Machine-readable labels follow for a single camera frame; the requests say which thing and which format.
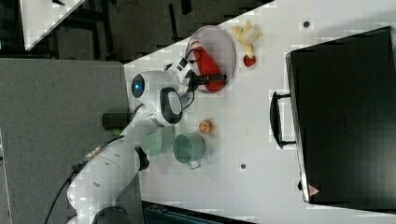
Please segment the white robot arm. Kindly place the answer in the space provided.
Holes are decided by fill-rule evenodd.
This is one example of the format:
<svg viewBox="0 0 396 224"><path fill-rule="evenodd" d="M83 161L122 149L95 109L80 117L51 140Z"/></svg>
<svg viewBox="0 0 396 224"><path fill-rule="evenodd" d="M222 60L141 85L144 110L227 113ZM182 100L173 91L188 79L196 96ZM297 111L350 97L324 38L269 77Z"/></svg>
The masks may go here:
<svg viewBox="0 0 396 224"><path fill-rule="evenodd" d="M143 71L131 79L131 94L139 102L118 137L76 164L67 200L76 214L66 224L129 224L117 199L136 175L148 167L143 142L149 135L178 125L188 108L182 97L201 86L225 86L230 76L203 58L178 57L163 70Z"/></svg>

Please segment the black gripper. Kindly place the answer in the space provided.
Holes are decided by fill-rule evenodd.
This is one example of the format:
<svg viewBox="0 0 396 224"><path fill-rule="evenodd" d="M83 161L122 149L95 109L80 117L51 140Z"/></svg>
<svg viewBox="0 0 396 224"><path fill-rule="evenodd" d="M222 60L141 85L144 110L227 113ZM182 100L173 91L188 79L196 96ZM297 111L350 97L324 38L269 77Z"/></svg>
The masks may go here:
<svg viewBox="0 0 396 224"><path fill-rule="evenodd" d="M196 91L198 84L205 85L227 79L227 76L223 74L197 76L192 63L181 56L177 57L173 63L167 64L164 71L177 79L179 91Z"/></svg>

